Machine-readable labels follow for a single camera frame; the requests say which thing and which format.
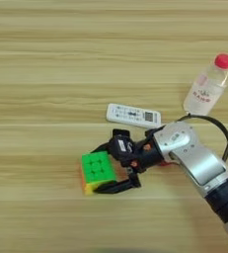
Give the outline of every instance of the wood grain surface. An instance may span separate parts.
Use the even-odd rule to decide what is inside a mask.
[[[0,253],[228,253],[181,168],[85,197],[79,159],[126,127],[108,103],[182,116],[193,78],[228,52],[228,0],[0,0]],[[228,126],[228,88],[211,115]],[[222,153],[225,139],[193,121]]]

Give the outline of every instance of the black cable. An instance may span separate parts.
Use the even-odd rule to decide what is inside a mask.
[[[222,159],[223,159],[223,161],[226,161],[228,159],[228,129],[226,128],[226,126],[222,122],[220,122],[219,120],[217,120],[213,117],[201,116],[201,115],[191,115],[191,114],[188,114],[186,116],[181,117],[180,119],[178,119],[178,122],[181,122],[181,121],[184,121],[184,120],[189,120],[189,119],[192,119],[192,118],[197,118],[197,119],[202,119],[202,120],[209,121],[209,122],[213,123],[214,125],[216,125],[217,127],[219,127],[220,130],[224,133],[224,135],[227,139],[227,145],[226,145],[226,148],[224,150]]]

